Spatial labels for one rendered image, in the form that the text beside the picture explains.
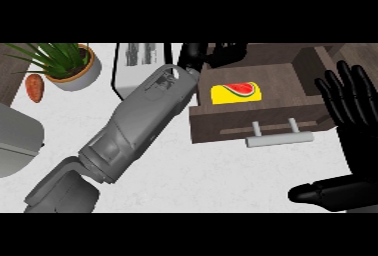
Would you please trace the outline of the dark wooden cabinet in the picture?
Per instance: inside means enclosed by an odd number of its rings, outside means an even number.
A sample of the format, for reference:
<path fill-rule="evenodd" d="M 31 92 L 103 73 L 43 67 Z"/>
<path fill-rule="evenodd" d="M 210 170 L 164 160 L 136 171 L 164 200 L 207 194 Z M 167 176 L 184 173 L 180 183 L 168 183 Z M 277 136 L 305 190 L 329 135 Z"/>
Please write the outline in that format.
<path fill-rule="evenodd" d="M 199 99 L 211 102 L 214 85 L 255 82 L 263 100 L 317 96 L 313 80 L 326 70 L 335 71 L 332 56 L 344 44 L 335 43 L 249 43 L 239 62 L 218 68 L 204 65 Z"/>

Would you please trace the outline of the dark wooden board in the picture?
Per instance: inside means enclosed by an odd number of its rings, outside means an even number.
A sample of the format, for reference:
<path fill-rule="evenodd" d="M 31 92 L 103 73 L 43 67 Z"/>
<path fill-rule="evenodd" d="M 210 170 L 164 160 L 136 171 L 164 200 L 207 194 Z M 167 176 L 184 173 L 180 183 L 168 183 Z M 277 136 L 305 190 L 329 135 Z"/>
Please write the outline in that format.
<path fill-rule="evenodd" d="M 29 62 L 19 60 L 18 56 L 26 58 L 26 55 L 0 43 L 0 103 L 7 106 L 12 105 L 31 65 Z"/>

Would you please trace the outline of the grey rounded appliance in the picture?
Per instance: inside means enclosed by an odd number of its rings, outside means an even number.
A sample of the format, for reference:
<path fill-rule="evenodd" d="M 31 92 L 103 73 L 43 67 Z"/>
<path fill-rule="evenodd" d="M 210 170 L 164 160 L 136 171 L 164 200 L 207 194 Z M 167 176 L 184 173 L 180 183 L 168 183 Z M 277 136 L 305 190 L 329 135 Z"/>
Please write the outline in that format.
<path fill-rule="evenodd" d="M 13 175 L 29 164 L 43 141 L 41 123 L 0 103 L 0 178 Z"/>

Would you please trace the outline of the green potted plant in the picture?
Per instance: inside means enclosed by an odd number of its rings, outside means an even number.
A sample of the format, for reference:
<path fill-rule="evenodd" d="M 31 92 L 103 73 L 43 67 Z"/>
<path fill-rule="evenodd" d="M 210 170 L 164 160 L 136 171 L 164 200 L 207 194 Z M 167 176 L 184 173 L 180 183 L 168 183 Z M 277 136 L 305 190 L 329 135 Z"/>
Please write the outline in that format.
<path fill-rule="evenodd" d="M 43 74 L 63 91 L 80 91 L 96 81 L 102 63 L 87 44 L 28 43 L 28 48 L 22 48 L 13 43 L 6 43 L 6 46 L 26 55 L 21 57 L 9 54 L 9 57 L 38 66 L 41 70 L 37 74 Z"/>

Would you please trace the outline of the dark wooden open drawer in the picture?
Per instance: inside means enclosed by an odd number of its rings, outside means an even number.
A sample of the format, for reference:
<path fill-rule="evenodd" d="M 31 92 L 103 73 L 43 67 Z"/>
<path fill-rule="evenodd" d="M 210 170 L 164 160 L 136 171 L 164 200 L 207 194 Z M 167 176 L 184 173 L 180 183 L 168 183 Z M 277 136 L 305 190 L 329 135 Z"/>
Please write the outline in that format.
<path fill-rule="evenodd" d="M 319 93 L 305 94 L 323 70 L 295 70 L 291 63 L 238 68 L 211 69 L 204 65 L 198 83 L 198 105 L 189 108 L 190 137 L 193 143 L 243 139 L 254 135 L 257 121 L 264 135 L 291 131 L 294 118 L 301 131 L 326 131 L 334 128 Z M 254 82 L 261 99 L 214 104 L 214 85 Z"/>

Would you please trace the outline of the pale grey toaster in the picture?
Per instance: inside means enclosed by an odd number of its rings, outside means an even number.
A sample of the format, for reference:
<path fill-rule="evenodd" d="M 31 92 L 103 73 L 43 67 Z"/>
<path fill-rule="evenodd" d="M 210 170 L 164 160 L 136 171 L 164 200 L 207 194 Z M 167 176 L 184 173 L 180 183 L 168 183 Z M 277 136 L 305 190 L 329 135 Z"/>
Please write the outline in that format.
<path fill-rule="evenodd" d="M 115 47 L 111 87 L 121 100 L 164 64 L 177 61 L 170 43 L 118 43 Z"/>

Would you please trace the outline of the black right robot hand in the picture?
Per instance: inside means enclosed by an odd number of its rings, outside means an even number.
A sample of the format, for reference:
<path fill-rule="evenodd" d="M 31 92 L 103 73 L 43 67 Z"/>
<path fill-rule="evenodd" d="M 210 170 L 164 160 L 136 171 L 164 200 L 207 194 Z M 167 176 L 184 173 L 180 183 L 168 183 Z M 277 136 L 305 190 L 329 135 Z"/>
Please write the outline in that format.
<path fill-rule="evenodd" d="M 351 174 L 295 186 L 288 199 L 331 212 L 378 213 L 378 91 L 360 65 L 338 61 L 337 70 L 314 84 Z"/>

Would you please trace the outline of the orange brown sweet potato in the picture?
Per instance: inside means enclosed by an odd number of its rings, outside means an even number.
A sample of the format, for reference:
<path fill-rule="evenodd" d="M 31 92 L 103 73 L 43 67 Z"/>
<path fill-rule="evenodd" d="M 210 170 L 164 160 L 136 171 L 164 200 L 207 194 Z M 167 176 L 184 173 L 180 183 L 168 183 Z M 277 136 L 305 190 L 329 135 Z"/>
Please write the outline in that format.
<path fill-rule="evenodd" d="M 28 97 L 34 103 L 38 103 L 44 93 L 44 81 L 38 74 L 31 74 L 25 80 Z"/>

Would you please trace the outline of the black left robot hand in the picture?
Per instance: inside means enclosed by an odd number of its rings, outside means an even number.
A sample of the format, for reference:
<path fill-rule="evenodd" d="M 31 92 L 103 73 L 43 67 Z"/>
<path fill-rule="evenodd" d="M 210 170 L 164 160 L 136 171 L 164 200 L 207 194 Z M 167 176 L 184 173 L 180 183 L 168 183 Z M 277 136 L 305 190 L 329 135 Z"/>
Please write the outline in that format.
<path fill-rule="evenodd" d="M 241 61 L 246 55 L 246 43 L 217 43 L 211 53 L 207 53 L 207 49 L 207 43 L 184 43 L 177 66 L 201 71 L 204 64 L 218 68 Z"/>

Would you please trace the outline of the yellow watermelon print box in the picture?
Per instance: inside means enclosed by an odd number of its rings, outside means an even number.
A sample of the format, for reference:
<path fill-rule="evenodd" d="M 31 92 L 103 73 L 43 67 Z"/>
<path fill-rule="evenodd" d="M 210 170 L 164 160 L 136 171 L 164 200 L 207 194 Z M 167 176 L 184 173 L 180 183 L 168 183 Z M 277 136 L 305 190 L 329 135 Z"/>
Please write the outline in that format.
<path fill-rule="evenodd" d="M 261 90 L 254 82 L 214 85 L 210 90 L 210 96 L 214 105 L 263 100 Z"/>

